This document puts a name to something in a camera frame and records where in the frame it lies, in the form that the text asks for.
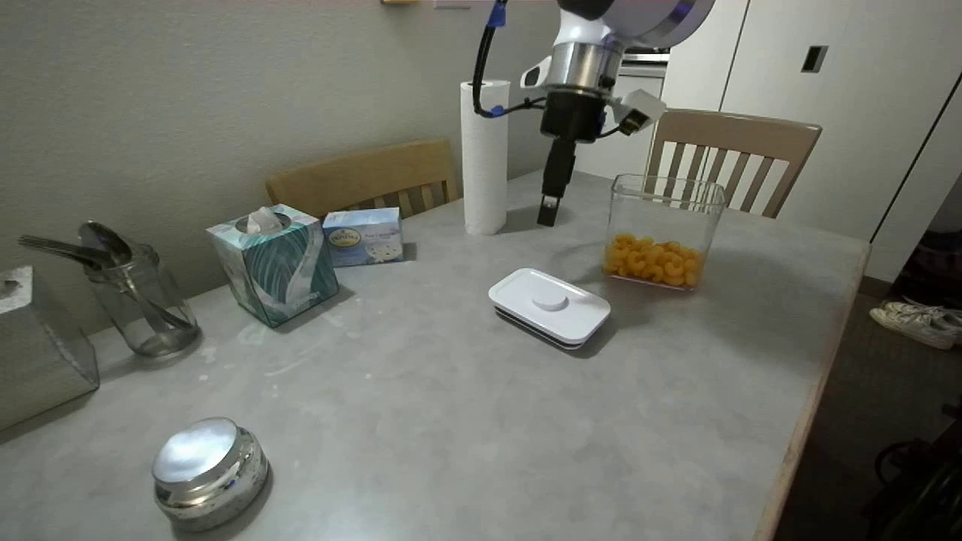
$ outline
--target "wooden chair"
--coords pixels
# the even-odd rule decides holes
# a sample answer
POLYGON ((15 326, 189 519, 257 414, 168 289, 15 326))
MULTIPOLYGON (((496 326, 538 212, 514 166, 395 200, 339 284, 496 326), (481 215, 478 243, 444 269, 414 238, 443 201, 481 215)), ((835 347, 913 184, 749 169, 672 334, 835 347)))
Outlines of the wooden chair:
POLYGON ((448 141, 410 141, 329 157, 266 180, 277 204, 324 216, 350 207, 400 207, 400 216, 460 200, 448 141))
POLYGON ((669 109, 659 121, 648 174, 711 180, 728 191, 728 207, 777 216, 818 135, 814 124, 669 109))

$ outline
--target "gray countertop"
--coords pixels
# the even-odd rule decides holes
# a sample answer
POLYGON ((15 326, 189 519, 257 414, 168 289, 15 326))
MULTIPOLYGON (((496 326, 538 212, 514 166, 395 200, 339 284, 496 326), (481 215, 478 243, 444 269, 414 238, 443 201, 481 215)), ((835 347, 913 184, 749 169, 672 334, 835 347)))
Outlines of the gray countertop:
POLYGON ((578 177, 556 229, 533 227, 533 180, 511 193, 494 238, 464 234, 460 201, 410 219, 410 262, 339 270, 347 295, 290 330, 216 289, 177 364, 97 334, 101 389, 0 444, 0 539, 171 539, 151 463, 213 414, 257 436, 272 488, 208 539, 767 539, 865 243, 725 215, 702 286, 677 295, 599 274, 607 184, 578 177), (517 269, 609 301, 588 356, 496 319, 487 289, 517 269))

